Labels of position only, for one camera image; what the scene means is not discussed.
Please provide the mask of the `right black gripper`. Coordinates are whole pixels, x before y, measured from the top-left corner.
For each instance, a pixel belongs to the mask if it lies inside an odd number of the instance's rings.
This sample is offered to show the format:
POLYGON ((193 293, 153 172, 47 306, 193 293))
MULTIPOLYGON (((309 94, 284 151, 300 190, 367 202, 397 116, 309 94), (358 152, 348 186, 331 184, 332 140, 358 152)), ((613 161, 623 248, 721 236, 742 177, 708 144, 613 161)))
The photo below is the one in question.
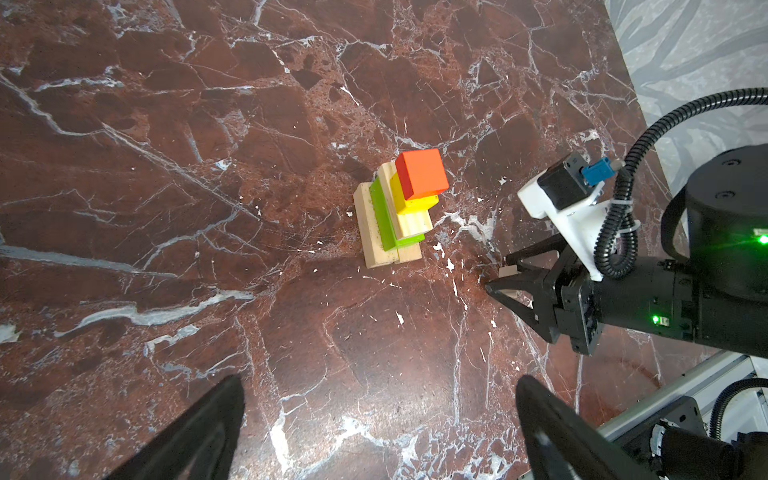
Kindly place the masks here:
POLYGON ((627 276, 594 281, 556 234, 507 254, 505 267, 517 272, 486 283, 486 293, 549 343, 565 335, 575 352, 591 355, 606 326, 706 343, 697 281, 675 260, 642 257, 627 276), (525 262, 553 251, 558 258, 550 269, 525 262))

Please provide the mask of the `grooved wood block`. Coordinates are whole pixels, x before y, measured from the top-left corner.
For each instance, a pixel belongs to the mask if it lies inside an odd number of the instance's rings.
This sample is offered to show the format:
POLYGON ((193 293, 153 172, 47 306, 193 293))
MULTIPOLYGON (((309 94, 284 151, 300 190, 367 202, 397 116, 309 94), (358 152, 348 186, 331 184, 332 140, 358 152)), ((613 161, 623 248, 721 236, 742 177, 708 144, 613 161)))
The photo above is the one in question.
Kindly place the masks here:
POLYGON ((421 234, 426 234, 433 228, 433 223, 428 211, 400 215, 395 210, 390 182, 396 172, 396 166, 393 161, 380 165, 377 170, 377 177, 379 178, 383 190, 387 212, 394 229, 395 238, 397 240, 404 240, 421 234))

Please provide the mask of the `yellow dice cube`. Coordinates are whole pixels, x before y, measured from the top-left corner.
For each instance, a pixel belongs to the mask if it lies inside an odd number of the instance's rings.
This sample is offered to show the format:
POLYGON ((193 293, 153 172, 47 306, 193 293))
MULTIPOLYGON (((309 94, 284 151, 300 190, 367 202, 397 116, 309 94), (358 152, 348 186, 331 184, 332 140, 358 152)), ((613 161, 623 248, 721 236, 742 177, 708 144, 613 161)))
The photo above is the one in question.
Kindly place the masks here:
POLYGON ((390 189, 392 192, 395 210, 398 215, 426 212, 437 205, 439 202, 439 197, 437 195, 406 200, 400 178, 397 173, 395 173, 391 178, 390 189))

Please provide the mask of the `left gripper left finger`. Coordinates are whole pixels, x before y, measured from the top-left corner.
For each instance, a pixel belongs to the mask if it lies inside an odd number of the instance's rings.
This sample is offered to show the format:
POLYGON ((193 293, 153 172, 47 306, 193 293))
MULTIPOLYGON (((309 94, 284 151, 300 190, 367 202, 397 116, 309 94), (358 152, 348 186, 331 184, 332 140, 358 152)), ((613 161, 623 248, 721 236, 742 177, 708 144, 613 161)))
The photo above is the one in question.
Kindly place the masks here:
POLYGON ((245 411, 237 374, 222 379, 109 479, 227 479, 245 411))

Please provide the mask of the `small wood cube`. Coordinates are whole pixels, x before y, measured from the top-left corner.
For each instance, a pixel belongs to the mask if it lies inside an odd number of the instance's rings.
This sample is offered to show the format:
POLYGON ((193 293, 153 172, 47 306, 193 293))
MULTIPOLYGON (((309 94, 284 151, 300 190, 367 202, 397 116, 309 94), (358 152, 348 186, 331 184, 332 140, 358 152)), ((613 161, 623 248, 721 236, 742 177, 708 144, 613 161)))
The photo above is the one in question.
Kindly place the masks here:
POLYGON ((510 276, 515 276, 518 273, 519 273, 519 270, 516 265, 505 265, 498 270, 498 277, 499 278, 510 277, 510 276))

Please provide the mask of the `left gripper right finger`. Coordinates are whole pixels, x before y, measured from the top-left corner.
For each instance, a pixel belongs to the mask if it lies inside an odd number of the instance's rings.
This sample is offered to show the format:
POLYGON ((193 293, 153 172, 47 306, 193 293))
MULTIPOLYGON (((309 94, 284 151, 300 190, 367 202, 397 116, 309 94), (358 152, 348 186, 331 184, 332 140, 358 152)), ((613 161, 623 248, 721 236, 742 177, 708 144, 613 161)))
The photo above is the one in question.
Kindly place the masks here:
POLYGON ((516 385, 516 408, 535 479, 653 479, 535 377, 516 385))

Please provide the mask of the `green block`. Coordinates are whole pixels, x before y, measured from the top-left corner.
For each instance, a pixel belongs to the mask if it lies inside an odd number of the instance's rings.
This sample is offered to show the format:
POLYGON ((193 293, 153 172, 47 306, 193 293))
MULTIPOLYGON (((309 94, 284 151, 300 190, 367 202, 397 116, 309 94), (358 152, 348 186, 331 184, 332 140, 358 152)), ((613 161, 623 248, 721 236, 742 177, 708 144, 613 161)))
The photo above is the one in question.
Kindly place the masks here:
POLYGON ((415 245, 425 240, 424 234, 398 240, 395 236, 394 226, 389 216, 386 198, 379 179, 376 179, 372 183, 369 191, 373 203, 378 230, 382 240, 383 249, 385 251, 415 245))

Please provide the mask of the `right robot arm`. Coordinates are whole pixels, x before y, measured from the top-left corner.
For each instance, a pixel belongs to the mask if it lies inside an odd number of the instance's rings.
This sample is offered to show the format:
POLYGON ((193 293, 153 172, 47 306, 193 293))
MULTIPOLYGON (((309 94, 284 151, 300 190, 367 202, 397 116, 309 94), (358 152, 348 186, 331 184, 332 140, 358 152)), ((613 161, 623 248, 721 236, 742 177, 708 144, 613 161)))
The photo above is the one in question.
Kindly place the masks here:
POLYGON ((548 343, 566 335, 590 355, 606 325, 767 355, 767 147, 726 151, 699 167, 661 221, 664 258, 596 282, 560 235, 506 258, 516 274, 490 297, 548 343))

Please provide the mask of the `red cube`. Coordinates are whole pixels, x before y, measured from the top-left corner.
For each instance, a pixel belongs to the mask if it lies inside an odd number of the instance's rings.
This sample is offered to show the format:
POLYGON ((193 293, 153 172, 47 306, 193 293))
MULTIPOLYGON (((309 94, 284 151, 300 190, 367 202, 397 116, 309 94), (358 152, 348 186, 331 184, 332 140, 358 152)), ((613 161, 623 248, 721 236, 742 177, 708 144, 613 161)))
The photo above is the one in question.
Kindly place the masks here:
POLYGON ((403 152, 397 157, 395 166, 405 200, 439 195, 449 188, 437 149, 403 152))

